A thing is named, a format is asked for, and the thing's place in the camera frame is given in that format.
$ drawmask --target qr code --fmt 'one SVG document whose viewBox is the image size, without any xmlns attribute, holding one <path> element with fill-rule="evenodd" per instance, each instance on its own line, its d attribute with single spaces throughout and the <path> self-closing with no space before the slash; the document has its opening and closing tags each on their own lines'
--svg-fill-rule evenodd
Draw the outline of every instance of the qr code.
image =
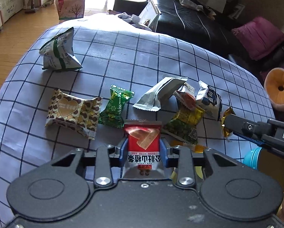
<svg viewBox="0 0 284 228">
<path fill-rule="evenodd" d="M 192 129 L 192 131 L 189 133 L 189 137 L 196 140 L 197 139 L 197 130 L 195 128 Z"/>
</svg>

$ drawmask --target table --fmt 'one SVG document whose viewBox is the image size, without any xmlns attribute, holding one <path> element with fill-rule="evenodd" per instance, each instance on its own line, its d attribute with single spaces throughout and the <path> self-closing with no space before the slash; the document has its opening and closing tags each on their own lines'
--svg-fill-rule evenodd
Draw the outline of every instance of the table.
<svg viewBox="0 0 284 228">
<path fill-rule="evenodd" d="M 40 47 L 70 27 L 75 28 L 73 49 L 82 63 L 80 71 L 42 70 Z M 16 177 L 52 158 L 82 147 L 95 150 L 117 144 L 123 131 L 98 125 L 94 141 L 65 128 L 45 128 L 48 102 L 54 88 L 80 98 L 103 97 L 104 109 L 112 84 L 132 90 L 135 96 L 123 109 L 123 118 L 168 122 L 177 111 L 170 98 L 158 112 L 132 107 L 163 76 L 186 76 L 198 90 L 198 80 L 221 95 L 223 108 L 229 101 L 238 116 L 253 121 L 274 118 L 268 95 L 249 72 L 210 51 L 173 37 L 137 29 L 114 15 L 95 14 L 66 21 L 48 29 L 13 68 L 0 89 L 0 226 L 13 214 L 6 200 L 6 190 Z M 205 115 L 197 125 L 199 143 L 241 161 L 256 145 L 232 135 L 223 136 L 220 123 Z M 113 168 L 114 179 L 122 174 Z M 86 173 L 93 179 L 93 169 Z"/>
</svg>

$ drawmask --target black leather sofa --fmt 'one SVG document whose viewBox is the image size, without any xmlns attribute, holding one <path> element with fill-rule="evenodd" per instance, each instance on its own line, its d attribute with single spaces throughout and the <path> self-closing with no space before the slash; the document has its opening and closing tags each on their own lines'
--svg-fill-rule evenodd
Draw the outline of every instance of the black leather sofa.
<svg viewBox="0 0 284 228">
<path fill-rule="evenodd" d="M 230 31 L 241 26 L 216 12 L 215 20 L 203 12 L 183 7 L 178 0 L 152 0 L 160 9 L 157 31 L 198 45 L 218 54 L 254 74 L 263 84 L 261 71 L 278 67 L 284 62 L 284 42 L 261 60 L 249 58 L 246 49 Z"/>
</svg>

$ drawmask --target blue bowl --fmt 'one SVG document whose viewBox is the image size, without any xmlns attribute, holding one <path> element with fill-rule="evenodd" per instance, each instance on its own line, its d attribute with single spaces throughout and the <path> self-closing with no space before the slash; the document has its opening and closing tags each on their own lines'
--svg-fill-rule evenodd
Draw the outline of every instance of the blue bowl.
<svg viewBox="0 0 284 228">
<path fill-rule="evenodd" d="M 257 147 L 247 153 L 243 159 L 243 163 L 253 169 L 258 170 L 258 158 L 261 151 L 261 147 Z"/>
</svg>

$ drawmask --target black stool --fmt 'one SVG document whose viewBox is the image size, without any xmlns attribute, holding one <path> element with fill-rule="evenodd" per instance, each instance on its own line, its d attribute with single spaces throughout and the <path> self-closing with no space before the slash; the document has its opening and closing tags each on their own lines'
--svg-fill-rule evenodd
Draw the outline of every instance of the black stool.
<svg viewBox="0 0 284 228">
<path fill-rule="evenodd" d="M 135 14 L 139 16 L 142 10 L 148 4 L 147 0 L 115 0 L 113 10 L 127 14 Z"/>
</svg>

